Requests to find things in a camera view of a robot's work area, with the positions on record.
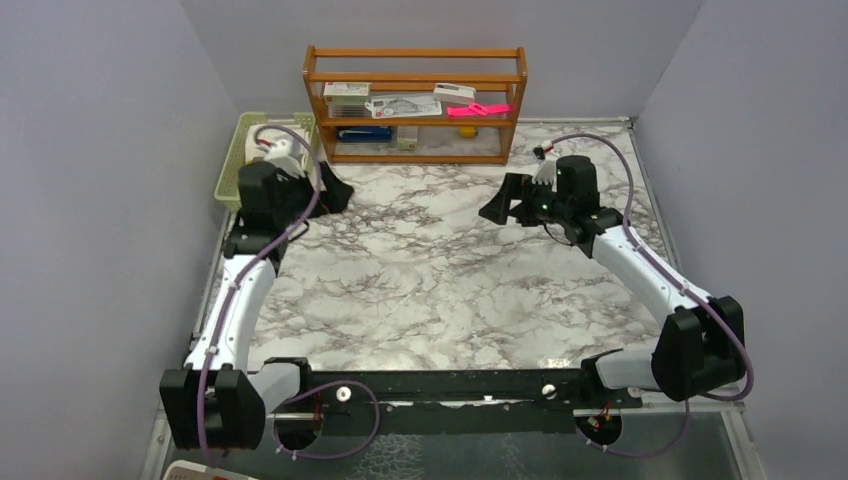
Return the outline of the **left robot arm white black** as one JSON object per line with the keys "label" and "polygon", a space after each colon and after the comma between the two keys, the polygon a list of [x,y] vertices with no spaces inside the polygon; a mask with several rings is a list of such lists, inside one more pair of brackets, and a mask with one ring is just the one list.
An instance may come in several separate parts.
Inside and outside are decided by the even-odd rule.
{"label": "left robot arm white black", "polygon": [[218,296],[183,366],[159,384],[176,448],[253,450],[277,407],[298,411],[313,401],[305,360],[272,358],[251,373],[248,356],[292,234],[311,218],[343,212],[354,193],[327,162],[317,171],[312,183],[266,161],[240,168],[241,207],[223,244]]}

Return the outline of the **white towel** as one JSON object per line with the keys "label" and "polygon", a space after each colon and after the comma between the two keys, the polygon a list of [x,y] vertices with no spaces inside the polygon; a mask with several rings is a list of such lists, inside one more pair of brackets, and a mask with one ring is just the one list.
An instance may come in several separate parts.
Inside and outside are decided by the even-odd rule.
{"label": "white towel", "polygon": [[309,159],[307,150],[291,135],[279,130],[264,131],[256,142],[250,133],[245,143],[245,162],[267,161],[283,168],[286,158],[291,158],[302,166]]}

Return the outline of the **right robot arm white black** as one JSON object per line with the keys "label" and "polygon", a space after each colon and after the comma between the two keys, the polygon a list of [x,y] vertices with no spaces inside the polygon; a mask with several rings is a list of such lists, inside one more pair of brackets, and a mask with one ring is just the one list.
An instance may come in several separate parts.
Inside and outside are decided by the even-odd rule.
{"label": "right robot arm white black", "polygon": [[624,224],[618,210],[602,206],[589,158],[561,157],[554,173],[554,186],[536,184],[528,174],[506,174],[479,216],[498,225],[515,219],[523,227],[562,227],[569,245],[613,273],[661,329],[652,348],[615,350],[583,361],[579,398],[600,407],[619,389],[639,388],[684,401],[742,379],[741,305],[692,285]]}

